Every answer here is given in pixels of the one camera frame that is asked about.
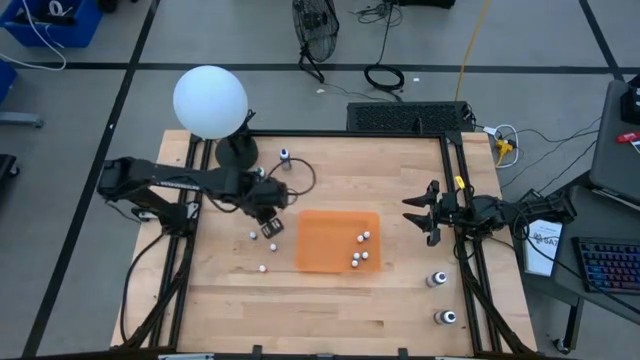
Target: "wooden table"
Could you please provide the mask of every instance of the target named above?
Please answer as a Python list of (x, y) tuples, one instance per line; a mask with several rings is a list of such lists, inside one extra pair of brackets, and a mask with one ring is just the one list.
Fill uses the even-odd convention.
[[(158, 162), (184, 165), (188, 139), (186, 131), (165, 132)], [(464, 134), (463, 139), (476, 194), (499, 196), (487, 136)], [(441, 190), (446, 190), (437, 140), (256, 137), (256, 141), (258, 165), (268, 171), (279, 161), (279, 150), (286, 147), (314, 166), (317, 185), (279, 215), (286, 230), (274, 238), (279, 246), (275, 253), (263, 237), (249, 239), (250, 231), (259, 233), (255, 220), (241, 211), (221, 213), (204, 201), (179, 351), (248, 353), (259, 344), (265, 353), (281, 354), (395, 355), (398, 348), (406, 347), (416, 356), (473, 355), (459, 265), (452, 253), (452, 230), (444, 228), (441, 243), (429, 248), (419, 229), (402, 217), (403, 212), (425, 212), (402, 204), (401, 199), (423, 194), (431, 180), (439, 180)], [(455, 159), (453, 149), (450, 152)], [(215, 166), (212, 156), (211, 167)], [(305, 189), (310, 182), (309, 171), (296, 163), (293, 171), (278, 170), (273, 176), (296, 190)], [(177, 199), (175, 190), (154, 190), (168, 200)], [(305, 209), (377, 212), (382, 271), (297, 272), (297, 214)], [(155, 222), (143, 224), (136, 254), (159, 231)], [(507, 230), (495, 237), (511, 242)], [(167, 244), (164, 241), (151, 249), (131, 278), (126, 309), (129, 335), (156, 301)], [(513, 251), (493, 241), (485, 241), (484, 249), (496, 307), (522, 341), (535, 349)], [(258, 271), (261, 264), (267, 266), (267, 273)], [(446, 272), (449, 279), (430, 289), (425, 277), (436, 271)], [(483, 347), (488, 350), (484, 312), (479, 305), (476, 308)], [(455, 324), (433, 321), (433, 314), (445, 309), (457, 313)], [(171, 311), (166, 312), (165, 324), (170, 322)], [(118, 324), (114, 345), (122, 341), (117, 328)], [(168, 328), (163, 326), (161, 344), (168, 339)]]

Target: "white globe lamp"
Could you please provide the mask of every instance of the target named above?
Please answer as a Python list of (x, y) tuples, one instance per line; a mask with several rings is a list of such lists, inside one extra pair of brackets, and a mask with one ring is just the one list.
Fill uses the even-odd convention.
[(247, 123), (247, 94), (240, 81), (217, 66), (199, 66), (187, 71), (173, 91), (173, 109), (180, 123), (203, 139), (222, 139), (216, 146), (220, 166), (250, 168), (258, 159), (258, 148)]

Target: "blue bin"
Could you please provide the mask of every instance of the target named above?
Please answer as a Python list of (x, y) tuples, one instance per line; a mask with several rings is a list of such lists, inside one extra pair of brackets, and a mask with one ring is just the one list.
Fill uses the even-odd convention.
[[(36, 16), (39, 9), (49, 7), (49, 0), (26, 0), (29, 11), (33, 17)], [(97, 0), (58, 0), (62, 4), (63, 9), (73, 6), (75, 10), (74, 17), (76, 25), (59, 26), (38, 24), (34, 21), (35, 27), (52, 46), (56, 46), (55, 42), (64, 47), (87, 47), (96, 32), (96, 28), (102, 18), (102, 12), (98, 9)], [(23, 8), (22, 0), (11, 0), (9, 6), (0, 16), (0, 26), (7, 29), (13, 37), (22, 45), (47, 46), (31, 28), (29, 24), (15, 23), (13, 19), (20, 13)]]
[(7, 96), (16, 75), (16, 71), (9, 64), (0, 60), (0, 103)]

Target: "white ball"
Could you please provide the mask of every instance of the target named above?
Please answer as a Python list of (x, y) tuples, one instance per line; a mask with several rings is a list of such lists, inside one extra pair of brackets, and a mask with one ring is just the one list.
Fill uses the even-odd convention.
[(173, 110), (182, 126), (204, 139), (233, 134), (244, 122), (249, 103), (240, 81), (217, 66), (187, 71), (173, 90)]

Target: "keyboard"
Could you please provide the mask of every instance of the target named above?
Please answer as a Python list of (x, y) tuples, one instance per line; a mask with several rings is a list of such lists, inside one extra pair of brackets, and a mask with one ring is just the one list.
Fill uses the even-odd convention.
[(640, 239), (573, 238), (585, 290), (640, 295)]
[(414, 134), (473, 131), (472, 116), (463, 101), (349, 103), (347, 130)]

